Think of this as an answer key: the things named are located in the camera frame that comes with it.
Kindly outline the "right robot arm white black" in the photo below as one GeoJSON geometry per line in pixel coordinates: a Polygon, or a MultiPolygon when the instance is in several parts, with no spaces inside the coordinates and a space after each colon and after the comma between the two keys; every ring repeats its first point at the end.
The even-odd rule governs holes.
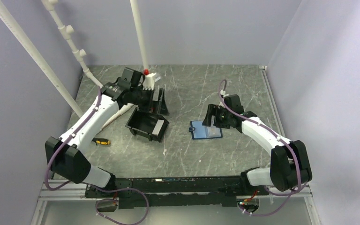
{"type": "Polygon", "coordinates": [[[292,141],[265,125],[251,111],[244,111],[238,95],[222,97],[219,105],[209,104],[202,124],[206,127],[234,128],[257,142],[270,156],[267,168],[252,168],[241,173],[240,190],[250,195],[259,186],[287,191],[302,187],[313,178],[305,144],[292,141]]]}

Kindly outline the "blue leather card holder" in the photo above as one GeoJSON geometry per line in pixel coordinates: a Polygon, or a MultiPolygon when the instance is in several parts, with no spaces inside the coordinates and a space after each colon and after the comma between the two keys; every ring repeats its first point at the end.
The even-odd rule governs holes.
{"type": "Polygon", "coordinates": [[[223,137],[222,129],[215,126],[204,126],[203,122],[199,120],[191,121],[188,131],[191,133],[193,140],[217,139],[223,137]]]}

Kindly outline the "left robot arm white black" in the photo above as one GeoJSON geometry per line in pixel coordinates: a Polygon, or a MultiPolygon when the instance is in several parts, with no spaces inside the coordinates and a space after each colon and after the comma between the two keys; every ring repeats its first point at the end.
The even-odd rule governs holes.
{"type": "Polygon", "coordinates": [[[112,196],[116,190],[115,175],[92,165],[85,152],[104,124],[123,107],[133,104],[146,113],[153,112],[157,107],[152,100],[154,86],[160,78],[159,73],[146,75],[127,67],[116,81],[99,88],[86,113],[59,138],[50,137],[45,142],[45,186],[49,190],[61,188],[49,185],[49,173],[53,172],[68,182],[89,184],[103,196],[112,196]]]}

